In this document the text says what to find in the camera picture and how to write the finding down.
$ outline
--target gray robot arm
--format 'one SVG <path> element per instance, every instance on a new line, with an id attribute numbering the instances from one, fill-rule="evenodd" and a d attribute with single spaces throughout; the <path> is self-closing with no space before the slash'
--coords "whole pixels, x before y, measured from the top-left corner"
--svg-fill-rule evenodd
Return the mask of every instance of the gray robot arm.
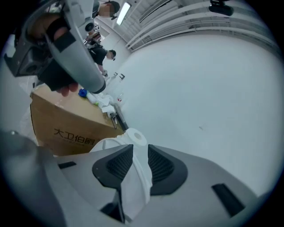
<path id="1" fill-rule="evenodd" d="M 30 26 L 56 0 L 42 1 L 25 21 L 12 57 L 4 59 L 15 77 L 37 75 L 51 90 L 77 82 L 90 92 L 99 93 L 106 84 L 95 66 L 83 40 L 94 29 L 92 8 L 94 0 L 65 0 L 62 17 L 68 32 L 53 41 L 45 34 L 46 44 L 39 45 L 29 37 Z"/>
<path id="2" fill-rule="evenodd" d="M 15 132 L 0 133 L 0 138 L 3 176 L 42 222 L 123 226 L 121 183 L 132 165 L 132 145 L 55 158 Z M 240 226 L 258 201 L 247 186 L 209 160 L 149 145 L 148 164 L 150 201 L 129 226 Z"/>

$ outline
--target camera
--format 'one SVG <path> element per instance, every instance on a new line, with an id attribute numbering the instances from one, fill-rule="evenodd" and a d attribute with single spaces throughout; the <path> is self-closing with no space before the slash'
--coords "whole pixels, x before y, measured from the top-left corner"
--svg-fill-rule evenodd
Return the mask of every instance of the camera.
<path id="1" fill-rule="evenodd" d="M 234 9 L 230 6 L 225 5 L 225 1 L 228 0 L 210 0 L 211 5 L 209 6 L 209 10 L 211 12 L 231 16 L 234 13 Z"/>

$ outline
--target fluorescent light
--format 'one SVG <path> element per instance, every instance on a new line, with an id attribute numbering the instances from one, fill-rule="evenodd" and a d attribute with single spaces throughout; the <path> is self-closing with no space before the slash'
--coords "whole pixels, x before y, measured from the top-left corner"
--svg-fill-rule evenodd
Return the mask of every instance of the fluorescent light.
<path id="1" fill-rule="evenodd" d="M 118 16 L 118 19 L 117 19 L 117 21 L 116 21 L 116 23 L 117 23 L 118 25 L 121 25 L 121 23 L 123 22 L 123 19 L 124 19 L 125 15 L 127 14 L 128 10 L 130 9 L 130 7 L 131 7 L 131 5 L 130 5 L 128 2 L 124 3 L 124 5 L 123 5 L 123 7 L 122 7 L 122 9 L 121 9 L 121 11 L 120 11 L 120 14 L 119 14 L 119 16 Z"/>

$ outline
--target person in black shirt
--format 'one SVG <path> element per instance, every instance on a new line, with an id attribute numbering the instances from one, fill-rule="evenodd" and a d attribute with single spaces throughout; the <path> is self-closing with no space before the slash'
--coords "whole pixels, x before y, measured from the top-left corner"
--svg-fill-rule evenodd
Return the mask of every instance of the person in black shirt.
<path id="1" fill-rule="evenodd" d="M 107 72 L 103 68 L 103 60 L 105 57 L 109 60 L 115 60 L 116 52 L 114 50 L 107 51 L 102 47 L 94 47 L 89 50 L 94 62 L 98 65 L 102 75 L 107 77 Z"/>

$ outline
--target human hand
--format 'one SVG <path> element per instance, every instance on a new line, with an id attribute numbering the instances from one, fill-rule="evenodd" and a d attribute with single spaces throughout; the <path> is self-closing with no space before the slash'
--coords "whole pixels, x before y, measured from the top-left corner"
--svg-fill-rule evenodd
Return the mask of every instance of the human hand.
<path id="1" fill-rule="evenodd" d="M 63 97 L 68 96 L 69 91 L 76 92 L 78 90 L 78 83 L 71 83 L 68 86 L 62 87 L 57 90 L 58 93 L 61 93 Z"/>

